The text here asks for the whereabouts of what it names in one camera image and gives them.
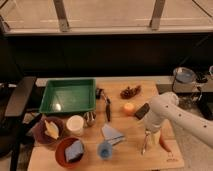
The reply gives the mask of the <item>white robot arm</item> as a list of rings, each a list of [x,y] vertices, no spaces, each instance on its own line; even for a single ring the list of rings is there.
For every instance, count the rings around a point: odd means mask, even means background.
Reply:
[[[144,116],[145,129],[156,133],[168,119],[213,148],[213,122],[181,109],[178,104],[179,98],[173,92],[152,97],[148,102],[150,109]]]

